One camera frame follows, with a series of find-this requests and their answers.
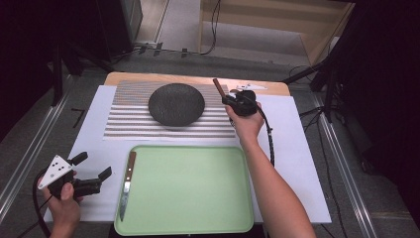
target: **wrist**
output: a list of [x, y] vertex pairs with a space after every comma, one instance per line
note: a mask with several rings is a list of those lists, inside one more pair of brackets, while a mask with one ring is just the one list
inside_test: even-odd
[[50, 236], [50, 238], [71, 238], [73, 237], [76, 227], [77, 225], [55, 225], [52, 228], [52, 235]]
[[244, 150], [260, 146], [258, 139], [255, 137], [241, 138], [240, 143]]

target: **person's left hand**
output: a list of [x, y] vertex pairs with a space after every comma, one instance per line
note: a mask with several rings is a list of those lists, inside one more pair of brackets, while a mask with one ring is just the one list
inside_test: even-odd
[[[43, 189], [44, 199], [51, 197], [48, 188]], [[72, 237], [80, 221], [80, 206], [73, 199], [74, 187], [68, 182], [61, 190], [61, 199], [51, 197], [48, 202], [49, 209], [52, 213], [53, 229], [51, 237]]]

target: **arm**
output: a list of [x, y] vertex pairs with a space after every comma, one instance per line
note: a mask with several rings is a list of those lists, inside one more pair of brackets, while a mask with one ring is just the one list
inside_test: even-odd
[[257, 136], [263, 125], [261, 115], [239, 117], [230, 106], [226, 106], [226, 112], [235, 123], [246, 154], [262, 219], [270, 237], [315, 237], [299, 198], [259, 145]]

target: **forearm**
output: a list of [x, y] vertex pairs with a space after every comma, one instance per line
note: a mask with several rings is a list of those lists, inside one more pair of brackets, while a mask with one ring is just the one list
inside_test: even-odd
[[76, 227], [70, 225], [54, 226], [50, 238], [71, 238], [74, 235]]
[[300, 200], [271, 165], [257, 139], [241, 141], [270, 237], [315, 237]]

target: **hand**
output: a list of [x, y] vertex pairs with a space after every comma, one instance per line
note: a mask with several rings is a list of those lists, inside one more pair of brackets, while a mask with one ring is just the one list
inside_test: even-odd
[[[47, 188], [43, 189], [45, 199], [51, 197]], [[74, 187], [68, 182], [61, 190], [61, 199], [52, 197], [49, 200], [49, 209], [52, 213], [53, 229], [51, 237], [72, 237], [80, 221], [80, 207], [73, 199]]]
[[225, 106], [226, 112], [229, 117], [234, 121], [236, 132], [238, 137], [241, 140], [241, 143], [245, 142], [256, 142], [257, 136], [260, 133], [260, 129], [263, 125], [263, 118], [260, 113], [256, 113], [251, 116], [242, 117], [238, 116], [234, 109], [231, 106]]

